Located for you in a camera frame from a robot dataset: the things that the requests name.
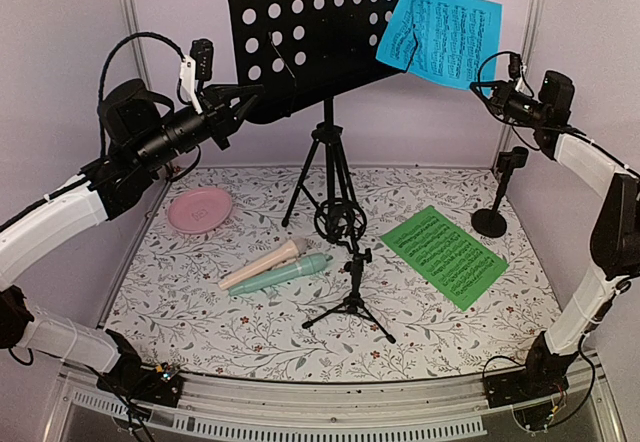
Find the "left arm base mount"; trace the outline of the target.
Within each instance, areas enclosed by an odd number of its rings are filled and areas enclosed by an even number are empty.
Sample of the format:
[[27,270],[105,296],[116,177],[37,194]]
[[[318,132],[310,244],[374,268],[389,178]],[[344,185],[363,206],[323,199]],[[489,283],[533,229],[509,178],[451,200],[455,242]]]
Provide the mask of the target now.
[[145,364],[121,334],[110,329],[105,334],[114,341],[118,359],[109,372],[98,376],[97,388],[120,397],[130,407],[142,401],[176,408],[184,386],[179,369],[167,362]]

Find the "mint green toy microphone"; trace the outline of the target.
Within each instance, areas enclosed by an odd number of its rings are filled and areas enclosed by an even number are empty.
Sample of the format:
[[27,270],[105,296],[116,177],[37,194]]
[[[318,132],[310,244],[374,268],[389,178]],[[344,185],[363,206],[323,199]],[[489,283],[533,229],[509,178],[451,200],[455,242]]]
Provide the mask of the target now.
[[291,264],[249,278],[231,287],[228,293],[230,296],[250,294],[293,279],[313,275],[325,270],[332,259],[331,255],[322,253],[304,256]]

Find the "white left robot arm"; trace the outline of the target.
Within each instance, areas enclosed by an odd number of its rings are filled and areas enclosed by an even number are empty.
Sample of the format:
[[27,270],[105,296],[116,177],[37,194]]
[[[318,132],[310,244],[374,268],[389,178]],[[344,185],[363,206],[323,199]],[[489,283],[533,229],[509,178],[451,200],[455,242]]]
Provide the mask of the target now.
[[67,240],[132,209],[176,157],[208,139],[226,149],[263,93],[261,85],[210,85],[176,110],[140,79],[113,89],[98,107],[111,140],[108,151],[1,226],[2,348],[33,349],[86,365],[108,374],[126,395],[141,395],[149,377],[122,335],[29,306],[15,282]]

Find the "black round-base mic stand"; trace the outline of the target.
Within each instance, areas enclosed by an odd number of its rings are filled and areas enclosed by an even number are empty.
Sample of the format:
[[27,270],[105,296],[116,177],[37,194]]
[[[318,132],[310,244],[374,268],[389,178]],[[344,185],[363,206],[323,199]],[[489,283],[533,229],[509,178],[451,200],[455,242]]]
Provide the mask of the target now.
[[493,205],[491,208],[477,210],[471,217],[472,227],[479,234],[489,238],[499,238],[506,233],[507,222],[499,212],[499,207],[506,195],[514,170],[526,165],[528,155],[528,149],[522,146],[515,146],[511,151],[499,153],[497,169],[501,177]]

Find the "black small tripod mic stand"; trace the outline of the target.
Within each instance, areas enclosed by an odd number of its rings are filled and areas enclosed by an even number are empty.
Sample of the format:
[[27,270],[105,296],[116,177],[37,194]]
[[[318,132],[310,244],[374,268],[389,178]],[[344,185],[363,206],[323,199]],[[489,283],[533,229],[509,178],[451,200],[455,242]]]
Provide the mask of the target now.
[[365,265],[372,261],[371,249],[361,251],[359,248],[359,240],[367,228],[367,217],[363,209],[355,201],[346,198],[327,199],[316,208],[314,227],[323,240],[331,245],[344,247],[350,254],[344,270],[351,277],[351,289],[339,305],[305,321],[302,328],[309,329],[329,315],[353,315],[371,322],[389,343],[395,344],[396,338],[369,311],[360,293]]

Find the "black tripod music stand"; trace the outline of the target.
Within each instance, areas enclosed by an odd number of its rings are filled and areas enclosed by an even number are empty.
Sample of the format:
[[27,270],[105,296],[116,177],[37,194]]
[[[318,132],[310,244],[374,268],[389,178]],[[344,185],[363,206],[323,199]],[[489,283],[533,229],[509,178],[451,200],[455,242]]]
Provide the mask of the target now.
[[327,189],[320,214],[354,203],[355,191],[334,123],[336,96],[396,74],[376,59],[398,0],[228,0],[239,84],[264,94],[249,122],[267,125],[312,105],[324,106],[313,144],[326,153]]

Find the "beige toy microphone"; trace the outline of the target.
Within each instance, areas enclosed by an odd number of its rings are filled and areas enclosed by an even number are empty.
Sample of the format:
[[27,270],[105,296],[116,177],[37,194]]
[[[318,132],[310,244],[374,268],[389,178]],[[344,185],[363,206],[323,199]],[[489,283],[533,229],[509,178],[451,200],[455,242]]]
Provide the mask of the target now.
[[307,247],[308,242],[306,238],[291,239],[267,255],[229,274],[218,283],[218,286],[223,290],[230,289],[245,280],[274,268],[280,263],[296,259],[307,250]]

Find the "green paper sheet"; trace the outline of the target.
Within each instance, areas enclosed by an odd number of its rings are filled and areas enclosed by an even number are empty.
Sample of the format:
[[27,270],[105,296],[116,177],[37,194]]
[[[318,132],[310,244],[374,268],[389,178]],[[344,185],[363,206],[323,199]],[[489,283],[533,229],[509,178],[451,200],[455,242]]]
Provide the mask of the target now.
[[381,240],[462,311],[470,309],[509,267],[432,206]]

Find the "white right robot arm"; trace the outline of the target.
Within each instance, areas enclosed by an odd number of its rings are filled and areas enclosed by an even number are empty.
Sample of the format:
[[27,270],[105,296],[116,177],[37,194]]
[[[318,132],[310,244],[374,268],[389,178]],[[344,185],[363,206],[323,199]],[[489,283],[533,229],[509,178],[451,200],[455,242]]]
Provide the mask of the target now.
[[639,275],[639,174],[570,125],[575,88],[569,77],[547,71],[535,96],[519,91],[514,79],[476,81],[473,87],[491,115],[532,130],[541,152],[599,200],[585,275],[558,319],[536,338],[517,377],[521,394],[537,398],[566,374],[585,337]]

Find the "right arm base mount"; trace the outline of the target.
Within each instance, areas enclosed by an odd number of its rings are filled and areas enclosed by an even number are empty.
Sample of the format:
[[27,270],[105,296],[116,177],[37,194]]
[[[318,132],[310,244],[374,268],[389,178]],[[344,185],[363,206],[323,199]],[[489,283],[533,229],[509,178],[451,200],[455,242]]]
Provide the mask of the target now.
[[553,354],[547,347],[545,335],[546,333],[542,332],[536,337],[525,362],[516,364],[516,370],[487,375],[486,369],[492,362],[500,359],[513,362],[513,359],[499,355],[491,357],[485,363],[481,376],[490,408],[533,402],[548,397],[544,403],[517,409],[513,413],[516,423],[531,432],[546,431],[564,423],[585,403],[585,400],[580,402],[565,419],[557,419],[562,406],[567,402],[568,369],[578,356],[584,356],[584,338],[580,339],[576,352],[558,355]]

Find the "blue printed paper sheet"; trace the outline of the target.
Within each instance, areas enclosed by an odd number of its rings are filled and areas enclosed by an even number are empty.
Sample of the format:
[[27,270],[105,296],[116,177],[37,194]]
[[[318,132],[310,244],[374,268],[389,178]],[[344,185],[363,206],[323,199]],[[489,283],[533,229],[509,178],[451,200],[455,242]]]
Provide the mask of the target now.
[[492,81],[502,5],[488,0],[399,0],[376,60],[429,82],[467,90]]

